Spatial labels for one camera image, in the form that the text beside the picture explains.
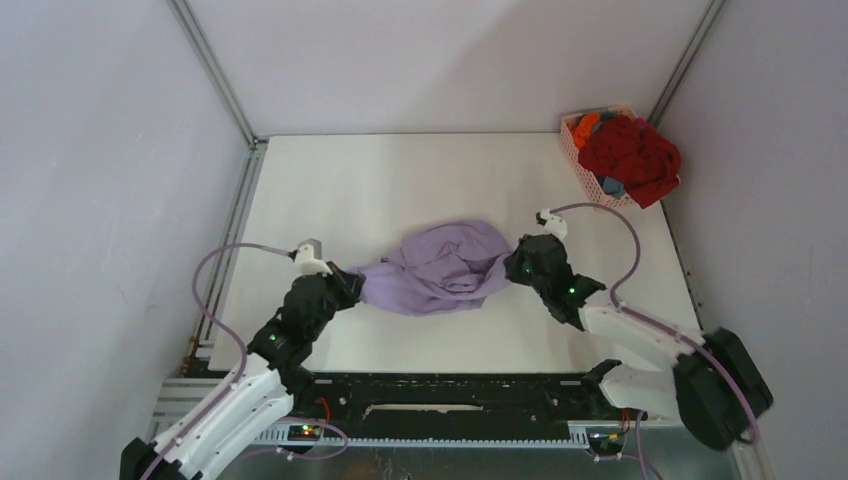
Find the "plastic laundry basket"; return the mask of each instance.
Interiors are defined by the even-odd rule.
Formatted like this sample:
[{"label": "plastic laundry basket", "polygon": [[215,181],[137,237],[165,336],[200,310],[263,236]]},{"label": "plastic laundry basket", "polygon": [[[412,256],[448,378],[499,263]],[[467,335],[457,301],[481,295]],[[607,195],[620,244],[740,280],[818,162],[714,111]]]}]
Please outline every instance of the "plastic laundry basket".
[{"label": "plastic laundry basket", "polygon": [[[626,115],[633,120],[638,118],[636,116],[636,112],[628,106],[609,107],[604,110]],[[589,197],[589,201],[600,203],[601,205],[611,208],[623,207],[625,205],[635,203],[633,199],[630,198],[630,195],[627,194],[621,198],[615,198],[604,193],[604,190],[598,183],[598,179],[595,178],[595,174],[586,170],[580,165],[580,163],[577,162],[577,155],[580,152],[577,150],[577,146],[574,145],[574,139],[571,137],[571,131],[569,131],[568,127],[573,126],[577,123],[577,120],[580,117],[587,113],[591,113],[592,111],[597,110],[573,113],[562,117],[559,129],[559,139],[562,144],[562,148],[565,150],[565,156],[568,157],[568,160],[571,162],[571,166],[574,167],[574,172],[577,174],[577,178],[580,179],[580,185],[583,187],[583,191],[586,192],[586,196]]]}]

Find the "purple cable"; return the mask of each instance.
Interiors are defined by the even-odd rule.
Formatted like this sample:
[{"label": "purple cable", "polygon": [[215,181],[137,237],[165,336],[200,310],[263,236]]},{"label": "purple cable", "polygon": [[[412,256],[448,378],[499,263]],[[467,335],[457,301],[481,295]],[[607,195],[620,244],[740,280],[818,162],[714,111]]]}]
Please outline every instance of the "purple cable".
[{"label": "purple cable", "polygon": [[650,463],[648,463],[648,459],[645,458],[645,453],[642,451],[642,415],[645,415],[644,410],[639,410],[639,413],[636,414],[636,455],[638,455],[636,459],[639,460],[639,467],[642,469],[642,478],[650,480],[647,469]]},{"label": "purple cable", "polygon": [[639,457],[634,457],[633,455],[622,455],[622,456],[621,456],[621,458],[626,458],[626,459],[628,459],[628,460],[635,460],[635,461],[639,462],[639,463],[641,464],[641,466],[642,466],[642,475],[645,475],[645,469],[644,469],[644,467],[645,467],[645,465],[647,465],[647,466],[648,466],[648,468],[650,468],[650,469],[651,469],[651,472],[654,474],[654,476],[655,476],[655,477],[657,477],[657,480],[665,480],[665,479],[662,477],[662,475],[660,475],[660,471],[659,471],[659,470],[657,470],[657,469],[656,469],[656,467],[654,467],[653,465],[651,465],[651,464],[650,464],[647,460],[644,460],[644,461],[643,461],[643,460],[642,460],[642,459],[640,459]]},{"label": "purple cable", "polygon": [[600,205],[600,204],[597,204],[597,203],[590,203],[590,202],[582,202],[582,203],[575,203],[575,204],[572,204],[572,205],[566,205],[564,207],[560,207],[560,208],[551,210],[551,213],[559,213],[559,212],[563,212],[563,211],[566,211],[566,210],[571,210],[571,209],[579,208],[579,207],[600,208],[601,210],[607,211],[607,212],[615,215],[616,217],[618,217],[619,220],[624,222],[624,224],[627,226],[627,229],[630,230],[630,235],[633,236],[633,242],[636,244],[636,258],[633,261],[633,266],[630,267],[630,270],[628,270],[627,273],[623,277],[621,277],[621,279],[619,281],[615,282],[615,284],[610,289],[610,300],[612,300],[612,304],[616,308],[621,310],[622,312],[627,313],[627,314],[633,316],[634,318],[641,320],[644,323],[647,323],[648,325],[656,328],[657,330],[665,332],[666,334],[670,335],[673,338],[679,338],[680,341],[682,341],[686,345],[694,348],[696,352],[698,352],[702,357],[707,359],[707,361],[713,366],[713,368],[715,368],[715,370],[722,376],[722,378],[724,378],[724,381],[727,382],[727,385],[733,391],[733,394],[736,396],[736,399],[739,400],[739,404],[742,406],[742,410],[745,411],[745,415],[748,417],[748,423],[751,425],[751,443],[755,444],[755,443],[759,442],[759,440],[760,440],[760,427],[759,427],[759,423],[757,422],[757,416],[754,415],[754,410],[751,408],[751,405],[748,403],[748,400],[745,398],[745,394],[742,393],[742,389],[739,388],[739,385],[736,383],[735,380],[733,380],[733,376],[730,375],[730,372],[728,372],[727,369],[724,368],[724,366],[721,364],[721,362],[719,362],[718,359],[713,356],[713,354],[708,352],[707,349],[705,349],[704,347],[699,345],[697,342],[695,342],[691,338],[689,338],[686,335],[683,335],[682,333],[675,330],[673,327],[669,327],[668,325],[666,325],[666,324],[664,324],[660,321],[654,320],[653,318],[651,318],[651,317],[649,317],[649,316],[647,316],[643,313],[639,313],[639,312],[637,312],[637,311],[635,311],[631,308],[628,308],[626,306],[621,306],[621,301],[618,299],[618,295],[617,295],[618,287],[620,287],[624,282],[626,282],[627,280],[630,279],[630,277],[633,276],[633,273],[636,272],[636,267],[639,266],[639,261],[642,258],[642,245],[639,242],[639,235],[636,233],[636,229],[633,228],[633,224],[630,223],[630,221],[627,220],[627,218],[625,218],[624,215],[622,215],[618,211],[613,210],[612,208],[604,206],[604,205]]},{"label": "purple cable", "polygon": [[[218,318],[215,316],[215,314],[213,314],[212,312],[209,311],[208,308],[206,308],[206,305],[203,304],[203,300],[200,299],[200,293],[198,293],[198,291],[197,291],[197,282],[200,279],[201,270],[203,270],[203,267],[205,267],[206,264],[209,263],[210,260],[212,260],[213,258],[217,257],[218,255],[224,253],[227,250],[232,250],[234,248],[242,248],[242,247],[244,247],[244,248],[256,248],[256,249],[259,249],[259,250],[264,250],[266,252],[276,253],[277,255],[283,255],[283,256],[287,256],[289,254],[289,252],[287,252],[285,250],[280,250],[278,248],[268,247],[266,245],[260,245],[258,243],[230,243],[230,244],[227,244],[227,245],[220,246],[220,247],[216,248],[215,250],[212,250],[205,257],[203,257],[203,260],[200,261],[200,263],[197,265],[197,268],[194,270],[194,277],[191,280],[191,293],[194,296],[194,301],[200,307],[200,310],[203,312],[204,315],[206,315],[207,318],[209,318],[209,320],[212,321],[212,323],[217,325],[218,328],[220,328],[222,331],[224,331],[224,333],[226,333],[227,335],[232,337],[233,340],[235,340],[236,345],[238,346],[239,356],[241,358],[240,358],[239,363],[238,363],[238,368],[236,369],[236,375],[234,377],[233,383],[238,382],[238,380],[241,378],[241,375],[244,373],[244,369],[245,369],[246,364],[247,364],[247,347],[244,345],[244,341],[242,341],[242,339],[239,338],[239,336],[236,334],[235,331],[233,331],[233,329],[231,329],[230,327],[225,325],[222,321],[218,320]],[[221,392],[217,396],[215,396],[215,398],[212,399],[212,401],[209,402],[209,404],[206,405],[206,407],[203,410],[201,410],[200,413],[198,413],[190,422],[188,422],[182,428],[182,430],[180,430],[176,435],[174,435],[174,438],[172,438],[171,441],[168,442],[165,445],[165,447],[162,449],[162,451],[159,452],[159,455],[157,455],[156,458],[154,458],[153,461],[150,462],[150,465],[148,465],[147,469],[141,475],[140,480],[149,480],[150,476],[153,474],[153,471],[156,470],[156,467],[159,466],[159,464],[162,462],[162,460],[165,458],[165,456],[168,455],[168,452],[170,452],[171,449],[174,448],[174,445],[176,444],[177,438],[184,437],[188,432],[191,431],[192,428],[197,426],[197,424],[200,423],[200,421],[203,420],[206,417],[206,415],[209,414],[210,411],[212,411],[213,408],[215,408],[219,403],[221,403],[222,400],[224,400],[224,397],[226,397],[227,394],[230,393],[231,390],[232,389],[230,389],[230,388],[226,388],[224,390],[221,390]]]},{"label": "purple cable", "polygon": [[[283,450],[283,452],[287,453],[286,456],[291,455],[294,458],[300,458],[302,460],[326,460],[328,458],[333,458],[333,457],[337,457],[337,456],[341,455],[342,453],[344,453],[345,450],[347,450],[347,447],[350,444],[350,439],[347,438],[347,435],[345,435],[345,433],[342,431],[342,429],[340,429],[339,427],[337,427],[335,425],[330,425],[327,422],[321,422],[321,421],[318,421],[318,420],[310,420],[308,418],[301,418],[301,417],[285,417],[285,418],[281,418],[280,420],[293,420],[295,422],[304,423],[306,425],[318,425],[319,427],[321,427],[325,430],[331,430],[331,431],[335,432],[339,437],[341,437],[342,442],[343,442],[342,446],[339,449],[332,451],[330,453],[327,453],[325,455],[303,455],[303,454],[300,454],[300,453],[294,453],[294,452],[289,452],[288,450]],[[246,458],[255,457],[257,455],[265,455],[266,453],[277,453],[277,448],[282,448],[282,447],[262,448],[262,449],[259,449],[259,450],[254,450],[250,453],[247,453],[247,454],[244,454],[244,455],[238,457],[235,461],[238,462],[238,461],[244,460]]]}]

